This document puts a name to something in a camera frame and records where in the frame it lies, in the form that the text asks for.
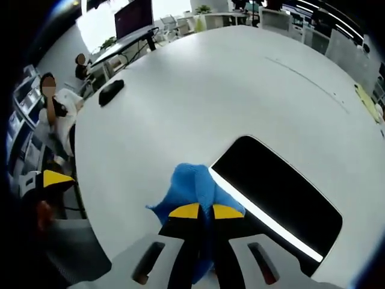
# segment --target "office chair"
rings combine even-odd
[[[292,16],[285,12],[259,7],[260,27],[284,36],[290,36],[292,31]]]
[[[381,63],[357,49],[354,42],[337,30],[332,30],[325,56],[343,69],[372,97]]]
[[[161,21],[164,25],[163,27],[163,37],[166,41],[172,42],[179,38],[179,26],[176,19],[172,15],[161,18]]]
[[[81,80],[75,76],[70,76],[64,85],[66,88],[72,90],[83,98],[87,98],[89,95],[94,93],[92,83],[89,79]]]
[[[330,38],[309,27],[304,27],[302,31],[302,43],[310,46],[315,51],[325,55]]]
[[[111,270],[88,220],[55,220],[46,235],[46,254],[71,285],[93,281]]]

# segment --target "white shirt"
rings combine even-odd
[[[65,106],[67,109],[67,115],[65,117],[57,116],[55,120],[55,126],[51,127],[51,131],[53,130],[53,132],[56,134],[67,155],[73,157],[73,152],[71,150],[69,141],[69,132],[71,127],[75,124],[76,116],[78,115],[76,104],[79,101],[82,101],[83,98],[69,89],[61,89],[58,93],[55,94],[54,98],[57,100],[57,102]],[[49,126],[47,109],[43,108],[40,110],[38,119],[43,124]]]

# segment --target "human hand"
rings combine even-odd
[[[79,111],[84,105],[84,101],[79,101],[75,106],[76,110]]]
[[[52,207],[45,201],[41,201],[36,206],[37,227],[40,232],[46,229],[54,222],[54,212]]]

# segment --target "yellow object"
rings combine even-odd
[[[236,209],[233,209],[231,207],[219,204],[215,204],[212,207],[214,209],[214,217],[216,220],[243,218],[242,213],[238,212]]]
[[[203,26],[202,20],[201,20],[201,18],[198,18],[197,19],[197,24],[195,25],[195,32],[202,32],[204,30],[205,30],[205,28]]]
[[[168,216],[175,218],[198,219],[199,203],[181,206]]]
[[[372,115],[374,120],[376,122],[380,122],[380,114],[378,113],[377,109],[375,108],[374,102],[371,99],[371,97],[364,91],[362,86],[360,84],[356,84],[356,92],[359,95],[361,101],[363,102],[364,106],[368,109],[369,113]]]
[[[49,185],[59,184],[63,182],[75,182],[75,180],[70,176],[62,175],[51,170],[45,170],[43,172],[43,188],[46,188]]]

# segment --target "potted plant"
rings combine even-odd
[[[100,48],[100,50],[106,50],[107,48],[114,45],[115,43],[116,43],[116,37],[112,36],[109,39],[107,39],[106,41],[104,41],[103,44],[99,48]]]
[[[211,13],[211,8],[207,5],[201,5],[195,9],[196,14],[208,14]]]

